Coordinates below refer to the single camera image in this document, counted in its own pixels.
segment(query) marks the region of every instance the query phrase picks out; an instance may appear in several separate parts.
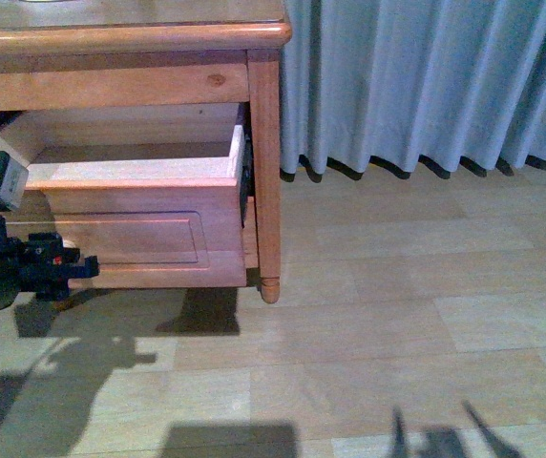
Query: open drawer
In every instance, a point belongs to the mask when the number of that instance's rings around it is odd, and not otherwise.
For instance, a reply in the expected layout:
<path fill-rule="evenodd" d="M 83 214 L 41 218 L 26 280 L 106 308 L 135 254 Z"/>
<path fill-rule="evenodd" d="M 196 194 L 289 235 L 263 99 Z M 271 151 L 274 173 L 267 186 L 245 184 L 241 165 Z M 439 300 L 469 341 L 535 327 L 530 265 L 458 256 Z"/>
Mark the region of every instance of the open drawer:
<path fill-rule="evenodd" d="M 30 172 L 8 232 L 97 255 L 100 275 L 73 287 L 243 286 L 244 150 L 238 104 L 25 112 L 0 129 Z"/>

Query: wooden floor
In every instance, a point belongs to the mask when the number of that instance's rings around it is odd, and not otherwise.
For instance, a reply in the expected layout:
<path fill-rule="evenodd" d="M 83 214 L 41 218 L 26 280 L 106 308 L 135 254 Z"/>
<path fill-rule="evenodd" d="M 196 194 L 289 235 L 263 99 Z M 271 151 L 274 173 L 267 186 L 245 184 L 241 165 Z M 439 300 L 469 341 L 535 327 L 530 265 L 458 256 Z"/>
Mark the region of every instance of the wooden floor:
<path fill-rule="evenodd" d="M 507 456 L 465 401 L 546 457 L 546 172 L 299 173 L 282 283 L 275 306 L 115 291 L 55 316 L 21 296 L 0 312 L 0 458 Z"/>

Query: nightstand top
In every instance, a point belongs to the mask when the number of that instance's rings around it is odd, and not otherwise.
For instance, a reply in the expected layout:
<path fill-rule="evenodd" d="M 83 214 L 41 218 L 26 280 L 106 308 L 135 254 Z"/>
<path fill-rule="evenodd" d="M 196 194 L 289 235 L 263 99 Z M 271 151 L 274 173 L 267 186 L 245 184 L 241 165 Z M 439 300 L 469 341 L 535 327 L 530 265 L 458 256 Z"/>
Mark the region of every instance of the nightstand top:
<path fill-rule="evenodd" d="M 281 0 L 0 0 L 0 30 L 284 20 Z"/>
<path fill-rule="evenodd" d="M 0 0 L 0 55 L 280 48 L 283 0 Z"/>

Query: curtain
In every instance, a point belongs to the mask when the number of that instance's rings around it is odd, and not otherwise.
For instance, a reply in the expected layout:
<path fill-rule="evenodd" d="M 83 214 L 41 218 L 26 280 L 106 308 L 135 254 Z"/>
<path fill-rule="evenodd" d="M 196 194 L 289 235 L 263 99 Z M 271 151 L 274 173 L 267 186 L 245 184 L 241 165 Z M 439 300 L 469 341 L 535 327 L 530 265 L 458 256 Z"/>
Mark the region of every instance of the curtain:
<path fill-rule="evenodd" d="M 546 160 L 546 0 L 286 0 L 283 169 Z"/>

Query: wooden nightstand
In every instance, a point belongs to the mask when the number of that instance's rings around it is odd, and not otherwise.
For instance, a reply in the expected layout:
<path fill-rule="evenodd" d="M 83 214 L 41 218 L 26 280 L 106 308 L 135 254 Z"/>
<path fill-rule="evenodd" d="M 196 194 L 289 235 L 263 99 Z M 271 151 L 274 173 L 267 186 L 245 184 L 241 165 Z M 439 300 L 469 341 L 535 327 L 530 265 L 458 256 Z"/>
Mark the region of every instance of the wooden nightstand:
<path fill-rule="evenodd" d="M 54 228 L 98 254 L 82 286 L 242 286 L 258 267 L 275 302 L 290 35 L 282 0 L 0 2 L 0 111 L 25 112 L 0 149 L 31 174 L 9 232 Z"/>

